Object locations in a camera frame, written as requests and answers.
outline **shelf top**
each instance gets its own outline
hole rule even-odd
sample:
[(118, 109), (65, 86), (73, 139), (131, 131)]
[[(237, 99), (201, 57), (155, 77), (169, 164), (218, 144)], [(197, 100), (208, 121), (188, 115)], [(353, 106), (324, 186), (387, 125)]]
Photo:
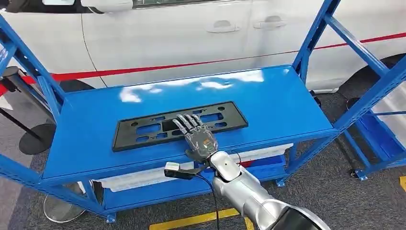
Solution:
[(117, 122), (226, 101), (236, 104), (248, 127), (216, 133), (222, 149), (333, 129), (291, 66), (67, 93), (43, 179), (188, 162), (184, 140), (113, 152)]

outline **red stripe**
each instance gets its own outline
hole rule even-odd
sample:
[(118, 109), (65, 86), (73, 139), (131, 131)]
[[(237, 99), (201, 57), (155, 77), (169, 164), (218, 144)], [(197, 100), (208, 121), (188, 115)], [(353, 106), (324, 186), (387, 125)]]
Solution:
[[(368, 42), (376, 42), (376, 41), (384, 41), (390, 40), (395, 38), (406, 37), (406, 33), (399, 33), (399, 34), (392, 34), (382, 37), (375, 37), (361, 40), (362, 43)], [(325, 49), (325, 48), (333, 48), (339, 46), (346, 46), (347, 43), (329, 45), (329, 46), (320, 46), (316, 47), (315, 49)], [(143, 71), (150, 71), (150, 70), (157, 70), (157, 69), (170, 69), (170, 68), (177, 68), (177, 67), (185, 67), (185, 66), (194, 66), (194, 65), (201, 65), (201, 64), (210, 64), (210, 63), (218, 63), (224, 61), (236, 61), (236, 60), (243, 60), (248, 58), (260, 58), (260, 57), (267, 57), (279, 54), (289, 54), (295, 53), (295, 51), (288, 51), (288, 52), (281, 52), (281, 53), (274, 53), (274, 54), (265, 54), (259, 56), (252, 56), (252, 57), (240, 57), (240, 58), (233, 58), (233, 59), (224, 59), (224, 60), (216, 60), (216, 61), (205, 61), (205, 62), (195, 62), (195, 63), (187, 63), (187, 64), (178, 64), (178, 65), (168, 65), (168, 66), (152, 66), (152, 67), (140, 67), (140, 68), (131, 68), (131, 69), (112, 69), (112, 70), (101, 70), (101, 71), (89, 71), (89, 72), (78, 72), (78, 73), (54, 73), (52, 74), (54, 79), (57, 81), (67, 81), (67, 80), (74, 80), (74, 79), (83, 79), (83, 78), (92, 78), (92, 77), (103, 77), (109, 75), (116, 75), (116, 74), (123, 74), (123, 73), (135, 73), (135, 72), (143, 72)], [(24, 80), (28, 84), (33, 84), (35, 81), (31, 77), (26, 77)], [(0, 96), (3, 95), (7, 90), (0, 84)]]

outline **blue shelving unit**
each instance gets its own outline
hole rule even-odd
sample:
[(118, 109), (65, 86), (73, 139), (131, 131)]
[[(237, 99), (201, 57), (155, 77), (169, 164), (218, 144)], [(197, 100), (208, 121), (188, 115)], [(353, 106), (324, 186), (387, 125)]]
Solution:
[(380, 115), (395, 114), (405, 114), (405, 112), (374, 113), (370, 110), (355, 122), (355, 127), (379, 160), (378, 164), (371, 164), (348, 131), (344, 132), (344, 136), (365, 165), (363, 170), (354, 170), (357, 176), (361, 176), (361, 180), (368, 179), (367, 175), (377, 170), (406, 165), (405, 147), (397, 140), (390, 128), (378, 118)]
[[(260, 180), (275, 179), (278, 186), (308, 160), (356, 122), (406, 74), (406, 58), (388, 69), (356, 40), (334, 13), (339, 0), (326, 0), (293, 64), (129, 86), (64, 92), (28, 47), (0, 17), (0, 71), (11, 57), (41, 86), (57, 123), (56, 133), (42, 174), (0, 155), (0, 174), (25, 186), (75, 204), (114, 222), (116, 212), (210, 192), (199, 180), (174, 180), (140, 188), (111, 192), (105, 189), (99, 203), (89, 183), (87, 197), (62, 184), (133, 173), (162, 167), (168, 161), (190, 161), (184, 140), (138, 149), (112, 152), (117, 121), (233, 101), (248, 120), (247, 128), (215, 134), (221, 150), (238, 153), (294, 143), (286, 165), (283, 156), (266, 165), (248, 167)], [(305, 87), (310, 54), (325, 27), (332, 27), (382, 78), (337, 122), (331, 124)], [(317, 139), (300, 157), (296, 144)], [(203, 175), (210, 179), (212, 173)]]

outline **robotic arm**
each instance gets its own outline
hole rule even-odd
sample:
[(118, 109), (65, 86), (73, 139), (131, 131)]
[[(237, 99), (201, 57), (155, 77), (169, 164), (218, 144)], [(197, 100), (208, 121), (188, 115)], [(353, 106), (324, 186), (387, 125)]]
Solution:
[(191, 147), (186, 155), (204, 163), (204, 166), (182, 170), (178, 163), (168, 162), (164, 170), (166, 176), (191, 179), (210, 166), (215, 170), (215, 194), (226, 197), (242, 216), (248, 217), (260, 230), (330, 230), (310, 210), (273, 198), (255, 176), (237, 165), (226, 152), (218, 151), (217, 140), (197, 115), (178, 115), (178, 119), (173, 119), (173, 122)]

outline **black stanchion base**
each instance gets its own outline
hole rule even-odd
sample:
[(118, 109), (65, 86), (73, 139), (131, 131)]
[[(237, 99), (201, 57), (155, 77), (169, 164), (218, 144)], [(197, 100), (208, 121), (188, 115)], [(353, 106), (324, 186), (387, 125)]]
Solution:
[(40, 136), (41, 140), (38, 140), (29, 133), (25, 133), (20, 139), (20, 151), (27, 155), (36, 155), (48, 150), (54, 139), (56, 125), (42, 124), (31, 128), (31, 130)]

